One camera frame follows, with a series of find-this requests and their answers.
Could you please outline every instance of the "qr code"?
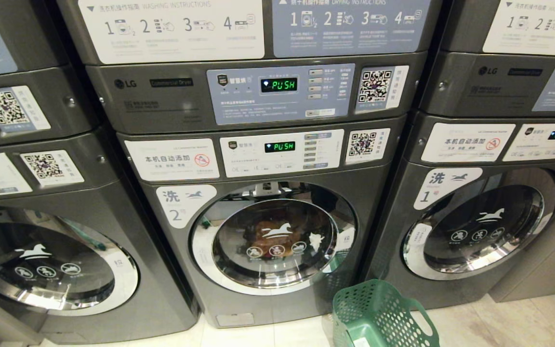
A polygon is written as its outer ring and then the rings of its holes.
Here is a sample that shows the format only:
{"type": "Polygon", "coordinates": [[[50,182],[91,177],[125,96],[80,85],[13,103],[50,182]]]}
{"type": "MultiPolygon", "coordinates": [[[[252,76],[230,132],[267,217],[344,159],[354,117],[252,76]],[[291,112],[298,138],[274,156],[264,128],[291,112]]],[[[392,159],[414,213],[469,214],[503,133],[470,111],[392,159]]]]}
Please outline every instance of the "qr code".
{"type": "Polygon", "coordinates": [[[65,177],[52,154],[24,154],[23,158],[37,178],[65,177]]]}
{"type": "Polygon", "coordinates": [[[350,134],[348,156],[372,154],[372,151],[374,151],[374,143],[376,143],[376,132],[350,134]]]}
{"type": "Polygon", "coordinates": [[[0,92],[0,124],[20,124],[31,121],[12,92],[0,92]]]}
{"type": "Polygon", "coordinates": [[[359,102],[375,103],[377,101],[387,101],[392,75],[393,72],[391,70],[363,72],[361,88],[359,89],[359,102]]]}

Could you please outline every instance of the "control panel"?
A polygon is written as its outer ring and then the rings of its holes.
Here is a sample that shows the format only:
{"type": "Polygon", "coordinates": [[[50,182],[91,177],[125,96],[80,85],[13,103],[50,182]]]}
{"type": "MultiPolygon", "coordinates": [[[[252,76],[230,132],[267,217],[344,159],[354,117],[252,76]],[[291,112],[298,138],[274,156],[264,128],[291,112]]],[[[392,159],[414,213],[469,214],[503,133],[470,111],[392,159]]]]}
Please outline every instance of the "control panel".
{"type": "Polygon", "coordinates": [[[340,165],[343,129],[220,138],[227,177],[284,174],[340,165]]]}
{"type": "Polygon", "coordinates": [[[208,70],[218,125],[345,117],[355,64],[208,70]]]}
{"type": "Polygon", "coordinates": [[[524,124],[503,161],[554,160],[555,123],[524,124]]]}

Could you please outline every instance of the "basket handle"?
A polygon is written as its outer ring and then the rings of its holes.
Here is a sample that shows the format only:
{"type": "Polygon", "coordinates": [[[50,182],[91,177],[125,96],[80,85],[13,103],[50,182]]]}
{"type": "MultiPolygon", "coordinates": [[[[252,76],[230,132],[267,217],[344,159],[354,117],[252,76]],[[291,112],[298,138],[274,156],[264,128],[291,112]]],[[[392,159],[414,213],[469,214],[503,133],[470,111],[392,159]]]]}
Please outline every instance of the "basket handle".
{"type": "Polygon", "coordinates": [[[425,318],[425,321],[427,322],[427,325],[429,325],[430,328],[432,328],[432,335],[428,335],[428,336],[433,338],[434,342],[436,342],[436,344],[440,343],[440,338],[438,336],[438,330],[436,330],[436,327],[434,327],[434,324],[432,323],[432,320],[430,319],[430,317],[427,315],[427,312],[423,308],[423,305],[421,305],[421,303],[419,303],[419,301],[417,301],[415,299],[408,298],[407,300],[408,300],[408,303],[410,303],[410,307],[412,307],[412,306],[416,307],[419,310],[419,312],[421,314],[423,314],[423,318],[425,318]]]}

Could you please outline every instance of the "horse icon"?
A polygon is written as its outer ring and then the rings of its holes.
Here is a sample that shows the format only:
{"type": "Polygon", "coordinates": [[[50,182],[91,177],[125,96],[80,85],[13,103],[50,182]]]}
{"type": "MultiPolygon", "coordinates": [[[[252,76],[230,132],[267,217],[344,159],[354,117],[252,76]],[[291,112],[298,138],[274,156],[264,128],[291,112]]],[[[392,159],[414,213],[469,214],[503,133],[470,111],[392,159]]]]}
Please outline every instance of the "horse icon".
{"type": "Polygon", "coordinates": [[[498,209],[498,211],[495,211],[494,213],[486,213],[486,212],[481,212],[479,214],[484,215],[483,217],[477,219],[477,222],[497,222],[499,219],[502,219],[502,216],[500,216],[501,213],[504,213],[504,208],[502,209],[498,209]]]}
{"type": "Polygon", "coordinates": [[[290,223],[284,223],[281,227],[279,227],[279,229],[263,228],[262,231],[269,230],[269,232],[264,234],[263,237],[265,239],[273,239],[274,237],[288,236],[289,234],[292,234],[292,231],[289,230],[290,227],[290,223]]]}
{"type": "Polygon", "coordinates": [[[197,191],[196,193],[188,193],[187,198],[188,199],[200,199],[200,198],[202,198],[202,193],[200,192],[200,190],[197,191]]]}
{"type": "Polygon", "coordinates": [[[19,258],[21,259],[38,259],[38,258],[48,258],[49,255],[52,255],[53,253],[48,253],[45,251],[46,247],[44,247],[44,244],[38,243],[36,244],[32,250],[24,250],[22,248],[18,248],[17,252],[22,252],[23,254],[20,255],[19,258]]]}
{"type": "Polygon", "coordinates": [[[461,175],[461,176],[453,175],[453,178],[451,179],[451,181],[463,181],[463,180],[466,179],[466,176],[468,176],[467,173],[465,173],[465,174],[463,174],[463,175],[461,175]]]}

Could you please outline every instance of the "washer door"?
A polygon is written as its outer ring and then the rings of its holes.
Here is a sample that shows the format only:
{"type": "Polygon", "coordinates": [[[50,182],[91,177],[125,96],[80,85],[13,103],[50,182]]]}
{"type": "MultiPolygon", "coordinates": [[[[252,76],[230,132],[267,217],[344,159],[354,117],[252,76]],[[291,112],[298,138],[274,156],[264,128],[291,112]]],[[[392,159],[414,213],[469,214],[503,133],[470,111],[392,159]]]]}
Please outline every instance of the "washer door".
{"type": "Polygon", "coordinates": [[[336,270],[356,222],[346,200],[328,189],[266,182],[214,203],[192,230],[192,254],[210,279],[243,294],[277,295],[336,270]]]}
{"type": "Polygon", "coordinates": [[[555,208],[555,180],[542,169],[518,169],[475,181],[437,202],[412,226],[403,257],[432,280],[474,276],[531,242],[555,208]]]}
{"type": "Polygon", "coordinates": [[[63,217],[0,207],[0,294],[55,316],[114,309],[138,286],[130,255],[63,217]]]}

